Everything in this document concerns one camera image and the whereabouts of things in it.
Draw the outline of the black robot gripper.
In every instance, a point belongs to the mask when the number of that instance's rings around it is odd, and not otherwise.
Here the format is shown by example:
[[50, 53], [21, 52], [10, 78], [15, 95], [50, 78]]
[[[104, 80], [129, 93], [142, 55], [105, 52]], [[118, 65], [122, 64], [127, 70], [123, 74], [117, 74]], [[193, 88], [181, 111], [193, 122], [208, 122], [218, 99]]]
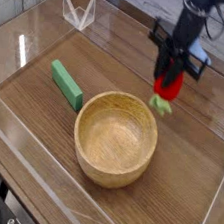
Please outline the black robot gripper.
[[195, 13], [187, 6], [183, 7], [174, 27], [162, 17], [155, 19], [149, 33], [159, 53], [153, 76], [157, 79], [166, 70], [161, 84], [163, 88], [169, 87], [182, 71], [198, 81], [204, 69], [211, 64], [210, 57], [199, 42], [206, 21], [206, 14]]

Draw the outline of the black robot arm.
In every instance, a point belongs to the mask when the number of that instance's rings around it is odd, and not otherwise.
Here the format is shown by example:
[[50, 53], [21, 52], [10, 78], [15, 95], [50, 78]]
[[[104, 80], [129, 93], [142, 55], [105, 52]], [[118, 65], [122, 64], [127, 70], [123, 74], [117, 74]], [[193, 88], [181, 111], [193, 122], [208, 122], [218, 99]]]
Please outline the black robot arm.
[[[218, 39], [224, 30], [224, 19], [220, 5], [224, 0], [184, 0], [176, 26], [170, 27], [162, 17], [157, 17], [150, 38], [158, 47], [154, 68], [154, 79], [163, 77], [162, 88], [177, 80], [180, 72], [187, 72], [195, 80], [201, 78], [204, 69], [211, 64], [210, 57], [201, 46], [199, 36], [205, 29], [210, 40]], [[212, 8], [216, 8], [222, 20], [219, 33], [212, 36], [207, 22]]]

